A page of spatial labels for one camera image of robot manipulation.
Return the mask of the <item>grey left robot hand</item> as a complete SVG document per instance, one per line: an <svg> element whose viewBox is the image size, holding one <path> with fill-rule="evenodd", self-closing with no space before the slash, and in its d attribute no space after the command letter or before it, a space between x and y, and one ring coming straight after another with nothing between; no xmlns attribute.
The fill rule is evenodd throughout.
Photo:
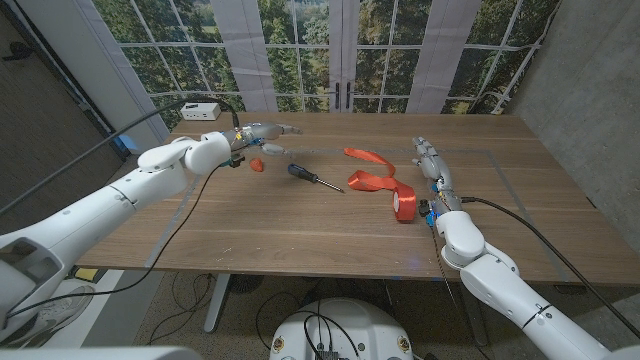
<svg viewBox="0 0 640 360"><path fill-rule="evenodd" d="M243 152L250 147L259 147L261 152L270 156L289 155L283 147L268 143L282 135L301 135L303 131L295 126L268 122L247 123L240 128L223 133L231 148L230 159L225 162L232 168L239 167L245 160Z"/></svg>

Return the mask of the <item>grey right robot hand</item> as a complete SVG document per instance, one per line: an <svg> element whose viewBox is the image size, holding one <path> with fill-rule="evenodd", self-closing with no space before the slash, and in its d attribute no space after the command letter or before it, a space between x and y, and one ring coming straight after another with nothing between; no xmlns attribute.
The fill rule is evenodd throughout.
<svg viewBox="0 0 640 360"><path fill-rule="evenodd" d="M438 217L450 211L461 211L461 200L456 196L453 180L445 161L438 155L435 147L423 137L412 139L418 159L413 163L418 166L424 177L431 181L432 200L421 200L418 205L419 214L426 223L433 227Z"/></svg>

